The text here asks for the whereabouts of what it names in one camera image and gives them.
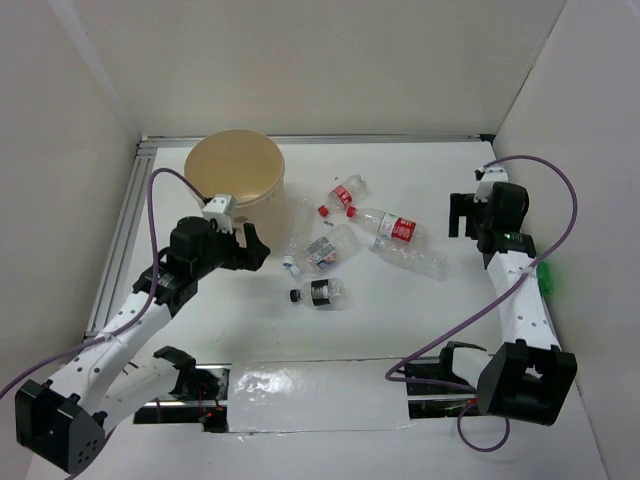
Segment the aluminium frame rail left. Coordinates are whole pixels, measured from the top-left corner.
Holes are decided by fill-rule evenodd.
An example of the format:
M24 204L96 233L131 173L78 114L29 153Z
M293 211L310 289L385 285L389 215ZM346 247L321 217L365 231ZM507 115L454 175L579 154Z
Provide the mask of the aluminium frame rail left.
M106 257L95 301L89 315L84 339L97 335L111 318L120 297L118 288L126 280L130 249L135 243L146 197L146 185L153 169L157 148L142 140L133 161L116 228Z

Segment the clear ribbed bottle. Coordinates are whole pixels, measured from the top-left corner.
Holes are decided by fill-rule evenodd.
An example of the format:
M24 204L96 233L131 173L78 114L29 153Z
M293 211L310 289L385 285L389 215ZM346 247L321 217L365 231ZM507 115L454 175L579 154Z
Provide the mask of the clear ribbed bottle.
M369 236L366 244L370 251L390 265L437 281L447 278L448 261L444 254L378 236Z

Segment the aluminium frame rail back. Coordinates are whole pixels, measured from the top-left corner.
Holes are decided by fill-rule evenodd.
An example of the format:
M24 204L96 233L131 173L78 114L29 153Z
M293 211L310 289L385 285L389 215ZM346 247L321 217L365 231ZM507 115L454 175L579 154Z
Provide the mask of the aluminium frame rail back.
M455 143L488 142L493 144L493 134L430 135L430 134L341 134L341 135L271 135L277 144L355 144L355 143ZM148 137L139 143L144 148L191 147L203 137Z

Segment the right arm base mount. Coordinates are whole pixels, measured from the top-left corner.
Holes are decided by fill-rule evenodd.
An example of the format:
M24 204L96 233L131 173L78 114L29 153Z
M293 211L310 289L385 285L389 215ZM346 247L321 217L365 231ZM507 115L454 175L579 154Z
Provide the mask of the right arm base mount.
M465 389L467 383L448 374L437 357L426 357L408 363L399 369L406 379L438 380L460 384L460 387L406 383L407 408L411 420L455 418L464 407L471 406L466 416L481 416L475 405L475 395Z

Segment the tan round paper bin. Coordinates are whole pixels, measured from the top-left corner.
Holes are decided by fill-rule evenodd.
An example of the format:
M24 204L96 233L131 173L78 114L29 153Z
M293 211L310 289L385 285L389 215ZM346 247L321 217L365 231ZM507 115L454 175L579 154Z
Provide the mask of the tan round paper bin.
M259 239L276 248L285 229L285 161L266 135L226 130L201 140L188 154L185 177L207 197L229 194L236 200L234 227L253 224Z

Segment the small red label bottle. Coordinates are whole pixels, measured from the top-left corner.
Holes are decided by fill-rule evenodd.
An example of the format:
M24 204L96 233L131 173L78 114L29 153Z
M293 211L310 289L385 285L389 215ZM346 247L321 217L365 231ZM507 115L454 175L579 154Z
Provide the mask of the small red label bottle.
M345 212L367 195L367 182L359 174L351 175L328 193L326 201L317 211L323 218L333 213Z

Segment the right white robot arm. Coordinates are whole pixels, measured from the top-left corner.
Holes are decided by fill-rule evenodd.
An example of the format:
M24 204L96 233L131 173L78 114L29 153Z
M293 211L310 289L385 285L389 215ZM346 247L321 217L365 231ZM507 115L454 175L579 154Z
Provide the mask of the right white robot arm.
M501 298L502 345L496 353L461 342L441 351L436 379L448 392L466 384L484 415L549 426L577 373L573 354L561 350L543 304L532 262L533 238L521 226L529 207L525 188L496 182L482 196L450 196L449 234L475 241Z

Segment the black label plastic bottle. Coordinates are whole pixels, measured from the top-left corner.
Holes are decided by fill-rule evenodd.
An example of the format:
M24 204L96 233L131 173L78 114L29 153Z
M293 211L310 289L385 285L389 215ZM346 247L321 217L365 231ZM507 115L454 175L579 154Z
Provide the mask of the black label plastic bottle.
M289 291L289 300L313 309L337 308L346 298L346 289L337 278L316 279Z

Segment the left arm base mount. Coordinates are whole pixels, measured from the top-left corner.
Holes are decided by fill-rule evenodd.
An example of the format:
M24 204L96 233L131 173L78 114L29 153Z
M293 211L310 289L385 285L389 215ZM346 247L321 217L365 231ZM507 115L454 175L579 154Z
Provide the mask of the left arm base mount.
M147 402L133 416L135 425L197 425L204 432L228 432L230 365L202 364L182 393Z

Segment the blue label clear bottle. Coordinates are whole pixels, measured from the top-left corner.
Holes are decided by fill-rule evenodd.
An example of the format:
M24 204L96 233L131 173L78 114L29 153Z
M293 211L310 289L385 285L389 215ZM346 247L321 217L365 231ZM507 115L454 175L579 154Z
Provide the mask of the blue label clear bottle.
M308 245L299 248L295 254L285 255L284 267L294 276L320 273L331 269L354 255L361 243L353 229L342 224Z

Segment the long red label bottle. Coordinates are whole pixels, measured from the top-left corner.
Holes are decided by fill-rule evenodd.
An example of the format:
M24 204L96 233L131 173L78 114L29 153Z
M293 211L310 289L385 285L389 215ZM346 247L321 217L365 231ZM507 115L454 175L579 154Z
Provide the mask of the long red label bottle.
M350 206L346 216L365 232L381 238L421 246L430 240L425 226L383 210Z

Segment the aluminium frame rail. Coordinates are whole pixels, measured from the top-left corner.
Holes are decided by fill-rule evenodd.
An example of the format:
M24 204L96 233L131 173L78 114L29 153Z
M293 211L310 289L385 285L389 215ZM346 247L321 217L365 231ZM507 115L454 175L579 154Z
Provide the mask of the aluminium frame rail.
M118 288L126 280L130 249L135 243L146 197L146 185L153 169L157 148L142 140L133 161L116 228L106 257L95 301L89 315L84 339L97 335L111 318L120 297Z
M355 144L355 143L455 143L488 142L493 144L493 134L430 135L430 134L341 134L341 135L271 135L277 144ZM144 148L191 147L203 137L148 137L139 143Z

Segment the white tape sheet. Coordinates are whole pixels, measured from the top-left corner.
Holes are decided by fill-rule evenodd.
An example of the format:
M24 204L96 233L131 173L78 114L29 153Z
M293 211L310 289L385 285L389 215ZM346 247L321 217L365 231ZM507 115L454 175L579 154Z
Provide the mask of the white tape sheet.
M390 431L408 428L406 387L391 360L245 363L232 366L233 433Z

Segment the green plastic bottle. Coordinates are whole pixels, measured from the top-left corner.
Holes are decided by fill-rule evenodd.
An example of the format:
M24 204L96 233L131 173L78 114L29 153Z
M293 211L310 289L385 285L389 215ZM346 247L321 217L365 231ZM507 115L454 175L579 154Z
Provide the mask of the green plastic bottle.
M550 268L546 262L540 262L536 267L536 278L540 294L548 297L554 293L554 282Z

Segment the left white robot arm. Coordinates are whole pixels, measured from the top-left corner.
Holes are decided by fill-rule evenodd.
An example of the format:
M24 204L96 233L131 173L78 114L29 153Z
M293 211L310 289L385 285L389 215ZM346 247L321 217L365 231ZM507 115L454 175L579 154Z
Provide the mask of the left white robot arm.
M125 368L141 348L166 327L198 291L198 283L218 268L259 270L270 254L253 224L233 231L216 221L185 217L171 231L167 247L134 283L124 305L68 364L42 383L28 380L14 397L19 445L70 475L97 458L110 435L146 402L196 390L196 361L165 346L150 359Z

